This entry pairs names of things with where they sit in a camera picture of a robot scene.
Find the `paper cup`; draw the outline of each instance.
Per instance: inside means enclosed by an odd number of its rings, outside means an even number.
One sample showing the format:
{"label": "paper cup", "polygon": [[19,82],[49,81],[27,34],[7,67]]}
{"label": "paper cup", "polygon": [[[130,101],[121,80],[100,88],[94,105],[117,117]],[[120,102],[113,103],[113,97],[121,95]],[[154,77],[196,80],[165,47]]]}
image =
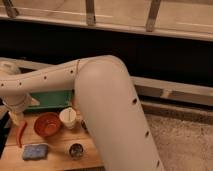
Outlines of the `paper cup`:
{"label": "paper cup", "polygon": [[73,129],[76,124],[76,111],[71,107],[66,108],[60,112],[59,118],[64,126],[66,126],[68,129]]}

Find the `blue sponge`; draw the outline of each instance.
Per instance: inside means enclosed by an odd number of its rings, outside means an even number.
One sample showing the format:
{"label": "blue sponge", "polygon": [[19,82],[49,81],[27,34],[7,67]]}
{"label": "blue sponge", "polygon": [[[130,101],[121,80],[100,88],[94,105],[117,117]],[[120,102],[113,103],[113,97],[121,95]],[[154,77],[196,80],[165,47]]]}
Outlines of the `blue sponge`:
{"label": "blue sponge", "polygon": [[27,145],[24,148],[22,154],[23,160],[39,160],[45,159],[48,153],[48,145],[38,144],[38,145]]}

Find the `dark background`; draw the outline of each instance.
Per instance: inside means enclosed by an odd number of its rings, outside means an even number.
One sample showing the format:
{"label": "dark background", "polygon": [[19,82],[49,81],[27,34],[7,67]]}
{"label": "dark background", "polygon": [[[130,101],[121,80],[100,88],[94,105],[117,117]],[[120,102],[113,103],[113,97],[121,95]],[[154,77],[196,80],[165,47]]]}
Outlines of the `dark background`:
{"label": "dark background", "polygon": [[132,76],[213,87],[213,42],[0,21],[0,56],[58,64],[111,54]]}

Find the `red bowl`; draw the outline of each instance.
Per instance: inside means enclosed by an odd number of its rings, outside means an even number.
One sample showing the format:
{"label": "red bowl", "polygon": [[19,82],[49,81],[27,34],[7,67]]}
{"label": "red bowl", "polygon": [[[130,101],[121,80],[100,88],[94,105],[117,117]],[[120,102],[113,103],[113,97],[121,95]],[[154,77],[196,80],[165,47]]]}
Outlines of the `red bowl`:
{"label": "red bowl", "polygon": [[47,112],[37,118],[34,124],[34,131],[41,137],[49,137],[59,131],[61,121],[54,112]]}

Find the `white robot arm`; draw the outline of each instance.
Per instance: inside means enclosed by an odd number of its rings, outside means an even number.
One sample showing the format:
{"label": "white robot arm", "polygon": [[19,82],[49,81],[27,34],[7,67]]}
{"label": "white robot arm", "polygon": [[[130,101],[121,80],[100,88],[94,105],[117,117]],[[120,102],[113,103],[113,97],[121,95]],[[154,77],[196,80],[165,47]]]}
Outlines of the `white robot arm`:
{"label": "white robot arm", "polygon": [[118,58],[86,58],[0,78],[0,98],[17,112],[28,105],[27,93],[69,89],[75,89],[107,171],[164,171],[131,77]]}

